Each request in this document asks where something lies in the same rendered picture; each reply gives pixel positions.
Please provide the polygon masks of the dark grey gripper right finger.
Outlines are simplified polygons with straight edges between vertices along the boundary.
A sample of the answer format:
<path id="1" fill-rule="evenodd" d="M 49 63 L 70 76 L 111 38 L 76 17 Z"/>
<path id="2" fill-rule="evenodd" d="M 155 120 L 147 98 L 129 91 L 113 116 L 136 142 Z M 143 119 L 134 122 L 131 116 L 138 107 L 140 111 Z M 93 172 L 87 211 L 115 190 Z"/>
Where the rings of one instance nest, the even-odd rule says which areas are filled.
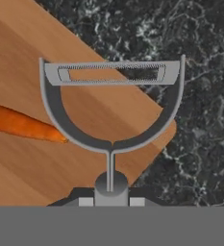
<path id="1" fill-rule="evenodd" d="M 129 188 L 129 206 L 130 207 L 150 207 L 162 206 L 163 200 L 158 198 L 150 188 L 130 187 Z"/>

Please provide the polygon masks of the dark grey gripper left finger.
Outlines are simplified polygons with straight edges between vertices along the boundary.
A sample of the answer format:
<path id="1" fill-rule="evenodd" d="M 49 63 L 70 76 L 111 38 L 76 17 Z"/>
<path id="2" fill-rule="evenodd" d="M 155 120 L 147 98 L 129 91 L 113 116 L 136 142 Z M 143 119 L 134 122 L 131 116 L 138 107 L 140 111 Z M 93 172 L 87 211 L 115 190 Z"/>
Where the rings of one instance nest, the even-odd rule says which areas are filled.
<path id="1" fill-rule="evenodd" d="M 93 207 L 94 188 L 93 187 L 74 187 L 70 194 L 52 204 L 49 207 Z"/>

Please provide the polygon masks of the orange carrot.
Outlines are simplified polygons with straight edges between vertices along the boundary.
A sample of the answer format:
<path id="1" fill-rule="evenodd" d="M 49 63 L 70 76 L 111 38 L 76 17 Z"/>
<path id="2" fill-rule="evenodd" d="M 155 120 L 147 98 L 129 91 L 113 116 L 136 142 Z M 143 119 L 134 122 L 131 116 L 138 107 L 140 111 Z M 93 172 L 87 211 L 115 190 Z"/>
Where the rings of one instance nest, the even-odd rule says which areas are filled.
<path id="1" fill-rule="evenodd" d="M 56 127 L 1 105 L 0 132 L 52 142 L 68 141 Z"/>

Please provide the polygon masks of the wooden cutting board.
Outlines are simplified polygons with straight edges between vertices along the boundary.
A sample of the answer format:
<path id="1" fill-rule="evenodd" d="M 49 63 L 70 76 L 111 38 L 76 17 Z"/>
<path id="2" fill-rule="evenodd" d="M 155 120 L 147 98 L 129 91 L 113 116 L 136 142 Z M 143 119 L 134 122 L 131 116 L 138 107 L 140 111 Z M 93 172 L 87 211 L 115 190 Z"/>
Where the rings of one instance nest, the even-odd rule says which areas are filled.
<path id="1" fill-rule="evenodd" d="M 35 0 L 0 0 L 0 105 L 46 121 L 39 58 L 84 62 L 100 57 Z M 66 86 L 62 98 L 83 131 L 109 140 L 138 135 L 162 110 L 135 86 Z M 92 186 L 105 169 L 104 155 L 71 142 L 0 132 L 0 206 L 46 206 L 75 186 Z"/>

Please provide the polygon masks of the grey metal peeler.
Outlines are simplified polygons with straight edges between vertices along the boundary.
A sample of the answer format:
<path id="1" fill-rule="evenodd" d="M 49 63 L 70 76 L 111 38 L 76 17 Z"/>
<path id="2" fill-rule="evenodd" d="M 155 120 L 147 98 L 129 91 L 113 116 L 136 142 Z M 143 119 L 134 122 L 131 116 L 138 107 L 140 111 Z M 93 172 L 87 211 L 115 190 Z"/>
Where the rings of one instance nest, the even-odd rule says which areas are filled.
<path id="1" fill-rule="evenodd" d="M 158 69 L 155 80 L 76 80 L 68 73 L 71 69 L 98 68 L 154 68 Z M 41 98 L 45 110 L 57 129 L 71 142 L 92 152 L 106 156 L 107 170 L 95 181 L 94 207 L 129 207 L 129 186 L 127 177 L 115 169 L 115 156 L 142 148 L 160 136 L 173 121 L 180 107 L 185 85 L 186 57 L 178 61 L 94 61 L 75 63 L 52 63 L 39 60 Z M 135 137 L 110 142 L 85 134 L 67 115 L 62 104 L 62 86 L 99 85 L 170 85 L 168 105 L 158 119 Z"/>

